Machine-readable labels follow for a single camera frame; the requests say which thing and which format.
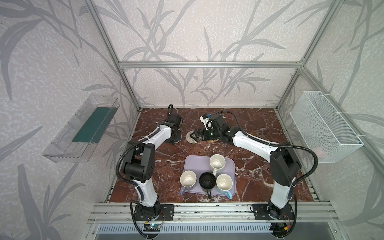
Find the white patterned round coaster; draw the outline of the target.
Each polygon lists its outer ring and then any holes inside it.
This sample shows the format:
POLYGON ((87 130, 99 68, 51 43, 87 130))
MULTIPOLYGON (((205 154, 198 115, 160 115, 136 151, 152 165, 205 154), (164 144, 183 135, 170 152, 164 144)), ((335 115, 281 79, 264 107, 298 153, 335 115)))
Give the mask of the white patterned round coaster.
POLYGON ((200 138, 195 136, 195 131, 189 131, 186 134, 186 140, 188 143, 197 144, 200 141, 200 138))

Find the beige ceramic mug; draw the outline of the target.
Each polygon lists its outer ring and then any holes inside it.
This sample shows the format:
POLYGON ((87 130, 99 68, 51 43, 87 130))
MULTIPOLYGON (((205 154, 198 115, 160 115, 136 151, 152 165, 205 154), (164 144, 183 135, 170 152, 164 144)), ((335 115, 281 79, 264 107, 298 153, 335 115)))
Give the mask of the beige ceramic mug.
POLYGON ((178 143, 182 140, 182 131, 181 129, 174 130, 172 132, 172 142, 173 143, 178 143))

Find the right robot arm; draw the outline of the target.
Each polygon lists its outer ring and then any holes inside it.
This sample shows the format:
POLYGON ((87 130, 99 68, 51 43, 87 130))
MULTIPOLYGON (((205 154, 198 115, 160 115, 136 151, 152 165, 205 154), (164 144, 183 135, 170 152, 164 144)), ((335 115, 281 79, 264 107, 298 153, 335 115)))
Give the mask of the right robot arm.
POLYGON ((317 154, 306 147, 278 144, 263 140, 247 133, 240 124, 236 114, 230 111, 220 111, 214 115, 204 114, 200 117, 204 127, 187 133, 189 143, 199 141, 221 141, 232 146, 248 150, 270 163, 270 173, 274 180, 273 193, 269 200, 270 211, 278 212, 286 207, 292 199, 296 185, 309 177, 318 167, 317 154), (314 159, 311 169, 298 176, 301 163, 295 150, 302 150, 314 159))

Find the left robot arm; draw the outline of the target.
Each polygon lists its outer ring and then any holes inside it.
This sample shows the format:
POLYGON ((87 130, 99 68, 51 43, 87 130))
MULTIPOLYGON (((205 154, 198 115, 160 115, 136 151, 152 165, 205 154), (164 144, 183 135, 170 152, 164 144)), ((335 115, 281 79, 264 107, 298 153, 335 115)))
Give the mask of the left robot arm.
POLYGON ((137 211, 157 216, 160 213, 158 194, 152 176, 155 170, 155 150, 162 143, 176 144, 182 140, 182 117, 168 113, 165 121, 138 141, 131 140, 119 158, 115 173, 117 178, 133 185, 138 192, 137 211))

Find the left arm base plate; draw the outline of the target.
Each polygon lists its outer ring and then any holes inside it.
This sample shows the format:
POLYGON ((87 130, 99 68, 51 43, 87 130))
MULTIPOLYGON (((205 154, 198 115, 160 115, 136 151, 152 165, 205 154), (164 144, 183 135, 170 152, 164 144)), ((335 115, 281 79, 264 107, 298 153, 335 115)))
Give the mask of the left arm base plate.
POLYGON ((172 221, 174 218, 175 205, 160 204, 156 202, 153 207, 146 207, 141 204, 135 206, 134 219, 136 221, 146 221, 160 216, 160 220, 172 221))

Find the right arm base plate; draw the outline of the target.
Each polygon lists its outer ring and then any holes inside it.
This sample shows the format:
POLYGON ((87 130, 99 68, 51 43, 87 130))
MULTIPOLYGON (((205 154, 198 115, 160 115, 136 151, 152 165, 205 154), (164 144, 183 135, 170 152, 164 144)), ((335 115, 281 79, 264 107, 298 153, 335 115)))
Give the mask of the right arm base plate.
POLYGON ((267 204, 252 204, 250 209, 254 214, 255 220, 284 220, 284 216, 293 220, 295 216, 295 211, 289 203, 282 209, 276 207, 271 202, 267 204))

